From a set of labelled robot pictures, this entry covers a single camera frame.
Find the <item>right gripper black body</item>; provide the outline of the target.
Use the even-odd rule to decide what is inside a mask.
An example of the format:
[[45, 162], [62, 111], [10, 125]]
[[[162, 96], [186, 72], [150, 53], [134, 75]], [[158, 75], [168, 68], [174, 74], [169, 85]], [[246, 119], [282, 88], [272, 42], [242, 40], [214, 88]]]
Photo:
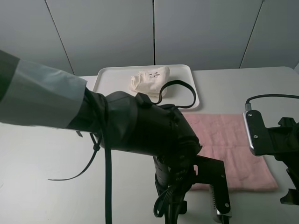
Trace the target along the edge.
[[280, 199], [282, 204], [299, 204], [299, 124], [294, 118], [283, 117], [278, 124], [286, 128], [283, 131], [283, 152], [275, 158], [287, 166], [287, 174], [292, 180], [295, 189], [288, 189], [288, 193]]

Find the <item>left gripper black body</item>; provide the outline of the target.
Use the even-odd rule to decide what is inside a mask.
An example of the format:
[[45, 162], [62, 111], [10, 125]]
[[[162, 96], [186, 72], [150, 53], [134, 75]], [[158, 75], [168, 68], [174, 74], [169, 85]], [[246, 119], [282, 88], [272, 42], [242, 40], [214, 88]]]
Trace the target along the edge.
[[166, 224], [176, 224], [178, 216], [187, 212], [185, 195], [194, 183], [197, 156], [183, 160], [179, 165], [166, 165], [154, 156], [155, 186], [158, 198], [153, 213], [155, 217], [163, 217]]

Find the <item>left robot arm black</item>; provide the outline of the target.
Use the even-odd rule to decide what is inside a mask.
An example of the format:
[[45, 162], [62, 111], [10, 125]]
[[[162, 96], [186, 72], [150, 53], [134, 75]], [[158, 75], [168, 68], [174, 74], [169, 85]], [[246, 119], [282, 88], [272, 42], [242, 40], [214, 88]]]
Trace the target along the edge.
[[63, 70], [0, 53], [0, 120], [88, 132], [95, 152], [105, 150], [105, 220], [112, 222], [112, 150], [153, 156], [158, 199], [154, 215], [175, 224], [190, 189], [199, 140], [179, 105], [142, 93], [107, 96]]

